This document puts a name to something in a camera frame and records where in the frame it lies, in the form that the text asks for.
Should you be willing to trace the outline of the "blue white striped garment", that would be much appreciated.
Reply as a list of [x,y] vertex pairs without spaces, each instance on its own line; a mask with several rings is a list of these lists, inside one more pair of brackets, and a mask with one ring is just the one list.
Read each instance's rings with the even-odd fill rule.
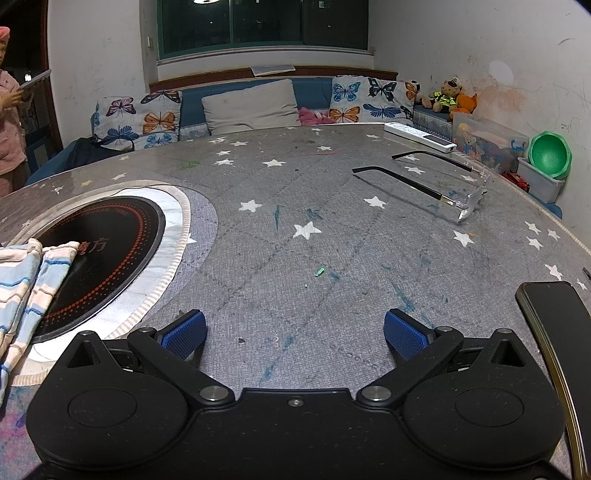
[[2,395],[69,273],[78,249],[75,241],[45,247],[34,238],[1,249]]

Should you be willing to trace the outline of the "black smartphone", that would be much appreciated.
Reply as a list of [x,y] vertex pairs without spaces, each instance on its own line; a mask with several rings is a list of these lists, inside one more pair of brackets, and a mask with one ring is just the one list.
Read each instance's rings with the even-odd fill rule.
[[566,410],[575,479],[590,477],[590,313],[565,281],[528,282],[516,301]]

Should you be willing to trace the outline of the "clear acrylic glasses stand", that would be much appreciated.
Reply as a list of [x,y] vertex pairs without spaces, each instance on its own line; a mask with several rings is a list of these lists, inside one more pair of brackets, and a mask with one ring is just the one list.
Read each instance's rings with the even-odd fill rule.
[[413,155],[413,156],[427,155],[427,156],[433,157],[435,159],[438,159],[440,161],[443,161],[444,163],[448,163],[448,164],[450,164],[456,168],[459,168],[460,170],[463,170],[465,172],[468,172],[471,174],[477,174],[480,179],[480,184],[472,193],[469,193],[467,195],[465,200],[459,200],[459,199],[454,199],[454,198],[450,197],[449,195],[446,195],[446,194],[444,194],[440,191],[437,191],[425,184],[422,184],[421,182],[419,182],[417,180],[414,180],[414,179],[412,179],[408,176],[402,175],[400,173],[394,172],[394,171],[392,171],[388,168],[385,168],[383,166],[372,165],[372,166],[356,167],[356,168],[352,169],[352,173],[353,173],[353,175],[358,175],[358,174],[370,172],[370,171],[377,171],[377,172],[383,173],[389,177],[396,179],[397,181],[399,181],[401,183],[404,183],[405,185],[411,187],[412,189],[417,190],[417,191],[433,198],[436,201],[439,201],[440,203],[443,203],[445,205],[448,205],[452,208],[457,209],[459,211],[459,215],[458,215],[458,222],[459,223],[462,223],[465,220],[467,220],[474,213],[474,211],[477,209],[480,201],[487,193],[487,183],[490,178],[490,175],[482,169],[477,169],[476,167],[472,167],[466,163],[462,163],[460,161],[454,160],[453,158],[450,158],[446,155],[443,155],[440,153],[435,153],[435,152],[430,152],[427,150],[412,150],[412,151],[403,152],[400,154],[394,154],[394,155],[391,155],[391,159],[392,160],[400,160],[403,158],[408,158],[408,156],[411,156],[411,155]]

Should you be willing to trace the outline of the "grey star quilted table cover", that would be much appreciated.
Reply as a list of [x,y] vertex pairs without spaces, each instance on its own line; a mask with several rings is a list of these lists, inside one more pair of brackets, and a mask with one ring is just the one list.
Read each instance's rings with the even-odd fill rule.
[[466,220],[394,179],[454,199],[478,175],[379,126],[280,128],[178,142],[37,181],[1,202],[1,238],[103,192],[176,186],[192,221],[179,270],[144,323],[197,308],[204,372],[245,387],[359,389],[389,371],[384,313],[399,308],[469,336],[535,341],[519,285],[563,279],[583,299],[590,244],[504,178]]

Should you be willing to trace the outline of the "white plastic bin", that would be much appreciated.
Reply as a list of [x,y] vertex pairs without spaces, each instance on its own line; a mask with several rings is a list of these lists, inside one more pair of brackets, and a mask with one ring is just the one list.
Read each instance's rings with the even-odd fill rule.
[[543,203],[555,203],[565,184],[537,170],[527,159],[518,158],[517,173],[530,186],[529,193]]

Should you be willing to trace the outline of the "clear plastic toy box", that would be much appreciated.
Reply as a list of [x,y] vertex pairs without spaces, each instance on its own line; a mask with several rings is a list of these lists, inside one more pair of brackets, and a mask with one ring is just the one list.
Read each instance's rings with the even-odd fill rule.
[[477,115],[455,113],[453,141],[457,150],[498,173],[516,172],[530,138]]

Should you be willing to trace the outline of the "dark blue backpack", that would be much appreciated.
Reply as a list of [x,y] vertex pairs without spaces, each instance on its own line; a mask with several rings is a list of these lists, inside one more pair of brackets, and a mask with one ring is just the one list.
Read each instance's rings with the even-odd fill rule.
[[133,141],[122,150],[116,150],[108,148],[103,141],[81,138],[74,142],[74,147],[68,154],[65,162],[65,170],[87,166],[98,161],[122,155],[123,153],[131,153],[134,150],[135,145]]

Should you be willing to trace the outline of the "green plastic bowl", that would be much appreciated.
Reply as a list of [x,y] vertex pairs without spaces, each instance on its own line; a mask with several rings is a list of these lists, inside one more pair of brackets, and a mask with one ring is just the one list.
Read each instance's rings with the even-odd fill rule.
[[559,134],[544,131],[531,139],[528,151],[530,164],[555,180],[568,177],[572,158],[570,147]]

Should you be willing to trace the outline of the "blue sofa bench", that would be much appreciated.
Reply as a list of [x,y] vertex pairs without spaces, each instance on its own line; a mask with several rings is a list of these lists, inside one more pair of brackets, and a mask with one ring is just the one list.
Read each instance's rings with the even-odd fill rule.
[[35,183],[119,153],[242,131],[335,123],[411,124],[421,104],[415,80],[370,76],[286,78],[156,90],[97,101],[91,134],[39,167]]

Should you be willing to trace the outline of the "person in pink pajamas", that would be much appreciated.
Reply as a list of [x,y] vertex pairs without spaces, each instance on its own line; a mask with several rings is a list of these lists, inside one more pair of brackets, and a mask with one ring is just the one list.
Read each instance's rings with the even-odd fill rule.
[[30,108],[33,92],[23,90],[4,69],[1,69],[0,84],[0,194],[4,197],[22,188],[29,177],[25,133],[20,117]]

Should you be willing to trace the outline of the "right butterfly print pillow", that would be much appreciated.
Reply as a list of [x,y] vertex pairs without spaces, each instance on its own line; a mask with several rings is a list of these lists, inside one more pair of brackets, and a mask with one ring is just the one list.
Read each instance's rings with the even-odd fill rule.
[[420,84],[363,76],[332,79],[329,118],[335,123],[410,123]]

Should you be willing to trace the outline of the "pink crumpled cloth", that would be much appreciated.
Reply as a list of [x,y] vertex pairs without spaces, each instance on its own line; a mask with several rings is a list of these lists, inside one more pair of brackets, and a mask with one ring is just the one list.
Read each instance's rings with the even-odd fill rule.
[[298,121],[300,121],[301,126],[335,124],[335,120],[329,115],[329,111],[311,110],[307,107],[298,109]]

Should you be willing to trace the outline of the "grey plain cushion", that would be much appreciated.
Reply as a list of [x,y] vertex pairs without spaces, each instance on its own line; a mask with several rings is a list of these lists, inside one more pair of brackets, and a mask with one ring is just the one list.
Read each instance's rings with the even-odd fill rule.
[[212,135],[301,125],[290,79],[206,96],[201,104]]

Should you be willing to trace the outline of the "book on window ledge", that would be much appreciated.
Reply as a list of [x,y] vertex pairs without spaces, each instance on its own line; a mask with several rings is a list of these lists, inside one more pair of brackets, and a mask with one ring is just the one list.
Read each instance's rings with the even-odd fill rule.
[[250,70],[254,77],[274,76],[285,73],[291,73],[296,70],[294,65],[266,65],[266,66],[251,66]]

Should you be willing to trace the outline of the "dark green framed window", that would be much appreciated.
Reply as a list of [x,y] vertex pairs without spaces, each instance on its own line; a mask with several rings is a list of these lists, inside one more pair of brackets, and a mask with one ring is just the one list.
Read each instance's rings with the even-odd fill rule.
[[156,3],[162,59],[262,46],[366,50],[369,3],[360,0],[163,0]]

